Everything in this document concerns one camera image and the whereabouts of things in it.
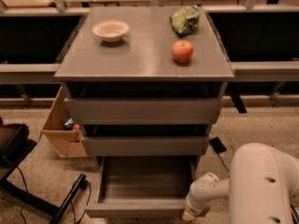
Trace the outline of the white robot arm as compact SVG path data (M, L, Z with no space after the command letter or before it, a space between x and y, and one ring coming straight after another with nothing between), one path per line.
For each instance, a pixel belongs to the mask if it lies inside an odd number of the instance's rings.
M225 198L230 224L298 224L299 159L265 144L245 144L232 158L229 177L206 173L192 182L182 218L200 217L210 201Z

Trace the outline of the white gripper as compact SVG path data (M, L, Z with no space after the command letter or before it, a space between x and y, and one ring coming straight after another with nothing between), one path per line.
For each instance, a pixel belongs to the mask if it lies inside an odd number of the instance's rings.
M186 196L185 210L182 214L184 221L190 222L195 217L204 216L209 210L209 202L218 197L217 186L219 178L213 173L206 173L190 185Z

